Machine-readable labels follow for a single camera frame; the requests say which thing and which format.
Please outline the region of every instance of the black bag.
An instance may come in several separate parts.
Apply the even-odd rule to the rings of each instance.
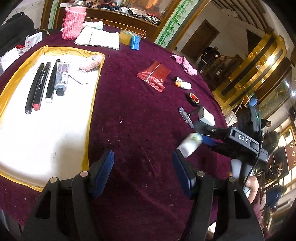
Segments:
[[[17,45],[25,45],[26,37],[33,35],[34,32],[34,23],[25,13],[13,15],[0,26],[0,56]]]

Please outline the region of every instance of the white notebook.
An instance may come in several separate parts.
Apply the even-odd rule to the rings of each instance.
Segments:
[[[85,27],[75,40],[75,44],[103,46],[119,50],[119,34],[118,32],[112,34],[103,30]]]

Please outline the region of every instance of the white charger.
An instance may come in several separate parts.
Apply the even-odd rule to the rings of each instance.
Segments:
[[[215,125],[214,116],[210,112],[208,112],[204,107],[202,107],[198,111],[198,119],[209,126]]]

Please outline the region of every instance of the blue box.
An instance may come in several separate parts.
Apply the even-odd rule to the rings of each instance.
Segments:
[[[131,37],[131,49],[139,50],[140,46],[140,37],[139,36],[132,36]]]

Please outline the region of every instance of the red pouch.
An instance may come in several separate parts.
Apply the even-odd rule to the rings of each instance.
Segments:
[[[150,84],[154,89],[162,92],[165,88],[163,82],[171,71],[160,62],[153,60],[150,67],[137,74],[137,77]]]

